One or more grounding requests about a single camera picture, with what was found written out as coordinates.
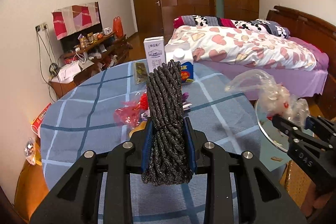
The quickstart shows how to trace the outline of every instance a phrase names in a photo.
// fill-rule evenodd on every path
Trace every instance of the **braided rope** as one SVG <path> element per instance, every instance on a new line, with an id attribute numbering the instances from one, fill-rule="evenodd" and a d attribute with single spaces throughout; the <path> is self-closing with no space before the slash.
<path id="1" fill-rule="evenodd" d="M 149 74 L 147 98 L 156 131 L 142 181 L 155 186 L 188 183 L 192 174 L 183 138 L 180 62 L 170 60 Z"/>

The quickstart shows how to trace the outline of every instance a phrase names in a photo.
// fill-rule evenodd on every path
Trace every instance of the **blue checkered tablecloth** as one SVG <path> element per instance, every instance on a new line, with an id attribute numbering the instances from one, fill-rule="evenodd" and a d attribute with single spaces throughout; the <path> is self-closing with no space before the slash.
<path id="1" fill-rule="evenodd" d="M 86 150 L 103 153 L 129 139 L 127 126 L 115 123 L 113 112 L 145 89 L 145 84 L 135 85 L 132 74 L 132 62 L 109 68 L 49 107 L 41 126 L 43 174 L 49 189 Z M 249 150 L 259 156 L 262 133 L 246 97 L 225 93 L 227 77 L 205 65 L 194 64 L 194 78 L 182 85 L 193 104 L 186 113 L 193 128 L 226 151 Z M 206 175 L 194 175 L 189 184 L 154 187 L 143 184 L 140 175 L 131 175 L 134 223 L 203 223 L 206 182 Z M 105 183 L 104 175 L 99 223 L 103 223 Z M 237 220 L 234 186 L 232 191 Z"/>

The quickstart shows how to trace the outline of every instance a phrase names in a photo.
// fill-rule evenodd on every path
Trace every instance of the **clear plastic bag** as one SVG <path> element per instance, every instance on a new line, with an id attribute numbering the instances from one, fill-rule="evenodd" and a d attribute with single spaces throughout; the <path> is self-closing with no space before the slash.
<path id="1" fill-rule="evenodd" d="M 26 143 L 25 146 L 25 156 L 26 160 L 31 164 L 35 165 L 36 164 L 36 143 L 35 139 L 29 138 L 29 141 Z"/>
<path id="2" fill-rule="evenodd" d="M 281 84 L 277 84 L 272 75 L 263 70 L 253 69 L 237 75 L 225 86 L 225 91 L 235 94 L 259 89 L 259 104 L 268 119 L 276 114 L 292 121 L 301 128 L 305 127 L 309 113 L 305 99 L 297 99 Z"/>

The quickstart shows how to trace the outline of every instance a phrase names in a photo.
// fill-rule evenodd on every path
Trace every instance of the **red plastic bag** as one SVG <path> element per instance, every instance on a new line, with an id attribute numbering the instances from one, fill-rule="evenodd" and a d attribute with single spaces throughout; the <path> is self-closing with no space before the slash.
<path id="1" fill-rule="evenodd" d="M 133 100 L 122 104 L 124 107 L 116 109 L 113 113 L 114 121 L 136 128 L 140 124 L 140 112 L 148 109 L 147 93 L 137 92 Z"/>
<path id="2" fill-rule="evenodd" d="M 116 33 L 117 37 L 120 38 L 124 35 L 123 26 L 121 24 L 121 18 L 115 17 L 113 20 L 113 31 Z"/>

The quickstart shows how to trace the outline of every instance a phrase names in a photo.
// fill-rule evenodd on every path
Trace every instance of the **red and pink fabric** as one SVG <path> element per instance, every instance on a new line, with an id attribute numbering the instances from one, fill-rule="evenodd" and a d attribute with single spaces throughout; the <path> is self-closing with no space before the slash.
<path id="1" fill-rule="evenodd" d="M 64 7 L 52 15 L 58 40 L 100 23 L 98 2 Z"/>

